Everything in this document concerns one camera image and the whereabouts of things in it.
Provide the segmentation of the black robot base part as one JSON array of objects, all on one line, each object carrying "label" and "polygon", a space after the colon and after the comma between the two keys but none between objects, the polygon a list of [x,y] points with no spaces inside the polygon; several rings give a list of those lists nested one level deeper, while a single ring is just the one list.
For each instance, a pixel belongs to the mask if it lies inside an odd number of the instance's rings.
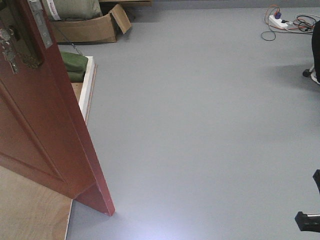
[{"label": "black robot base part", "polygon": [[295,222],[302,232],[320,232],[320,214],[319,213],[303,213],[299,211],[295,216]]}]

